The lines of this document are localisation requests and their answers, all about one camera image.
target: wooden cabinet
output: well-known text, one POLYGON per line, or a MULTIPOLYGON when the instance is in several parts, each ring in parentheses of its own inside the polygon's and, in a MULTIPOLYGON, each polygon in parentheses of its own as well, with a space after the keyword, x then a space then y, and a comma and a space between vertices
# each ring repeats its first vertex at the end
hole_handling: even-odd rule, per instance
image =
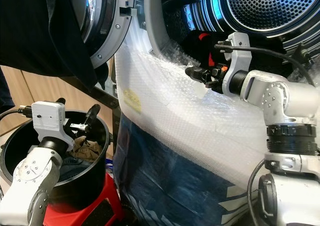
MULTIPOLYGON (((105 121, 112 133, 112 110, 60 78, 40 76, 5 66, 1 66, 1 69, 16 105, 15 108, 20 105, 31 105, 36 101, 56 101, 60 97, 66 99, 67 110, 88 111, 94 104, 100 104, 99 117, 105 121)), ((0 122, 0 135, 17 128, 27 120, 19 114, 8 115, 0 122)))

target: red stand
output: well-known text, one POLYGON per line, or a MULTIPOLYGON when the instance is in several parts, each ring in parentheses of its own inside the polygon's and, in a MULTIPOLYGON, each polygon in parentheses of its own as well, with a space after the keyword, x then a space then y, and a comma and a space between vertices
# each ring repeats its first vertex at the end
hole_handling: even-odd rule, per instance
POLYGON ((86 218, 93 212, 93 210, 105 199, 109 200, 111 208, 114 212, 112 218, 106 223, 105 226, 111 226, 116 219, 121 221, 125 213, 122 209, 118 193, 115 188, 114 180, 109 174, 105 175, 104 188, 99 197, 85 209, 74 213, 60 213, 51 209, 48 205, 44 217, 44 226, 79 226, 86 218))

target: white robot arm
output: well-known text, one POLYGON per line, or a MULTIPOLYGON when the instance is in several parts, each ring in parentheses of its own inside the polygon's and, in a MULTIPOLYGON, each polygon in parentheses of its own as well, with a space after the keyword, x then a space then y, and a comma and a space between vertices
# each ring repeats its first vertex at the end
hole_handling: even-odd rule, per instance
MULTIPOLYGON (((65 133, 64 126, 67 124, 76 131, 88 128, 87 124, 68 122, 62 103, 35 102, 24 109, 33 118, 33 127, 41 143, 15 168, 12 185, 0 202, 0 225, 42 225, 49 194, 59 180, 62 156, 72 150, 75 143, 65 133)), ((99 105, 93 106, 87 120, 95 117, 99 109, 99 105)))
POLYGON ((260 215, 270 225, 320 225, 320 156, 315 143, 319 91, 279 75, 248 72, 251 52, 232 50, 233 46, 250 46, 246 34, 233 33, 226 42, 215 45, 231 60, 223 93, 238 94, 241 100, 262 108, 267 126, 264 165, 270 174, 259 180, 260 215))

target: black bucket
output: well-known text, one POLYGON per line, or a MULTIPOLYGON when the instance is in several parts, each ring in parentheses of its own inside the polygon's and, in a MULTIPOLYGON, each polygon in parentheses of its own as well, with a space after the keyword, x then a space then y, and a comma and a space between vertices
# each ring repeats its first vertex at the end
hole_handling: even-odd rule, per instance
MULTIPOLYGON (((65 112, 65 117, 71 119, 73 123, 84 123, 85 116, 85 112, 65 112)), ((49 203, 55 211, 71 213, 82 210, 92 204, 103 189, 109 130, 100 118, 92 125, 87 139, 98 142, 103 147, 102 153, 86 170, 56 184, 49 196, 49 203)), ((13 172, 17 164, 27 156, 32 145, 39 145, 39 143, 32 121, 24 124, 8 139, 1 153, 0 167, 10 182, 13 180, 13 172)))

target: black metal frame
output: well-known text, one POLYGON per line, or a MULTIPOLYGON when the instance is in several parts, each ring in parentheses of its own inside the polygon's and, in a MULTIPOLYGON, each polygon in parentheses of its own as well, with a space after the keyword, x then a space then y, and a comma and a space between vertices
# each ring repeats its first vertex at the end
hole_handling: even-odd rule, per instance
POLYGON ((62 77, 61 79, 112 109, 112 141, 113 153, 115 153, 121 118, 121 110, 117 95, 117 85, 111 80, 111 78, 108 78, 105 83, 105 90, 103 90, 102 87, 97 84, 91 91, 89 91, 76 77, 62 77))

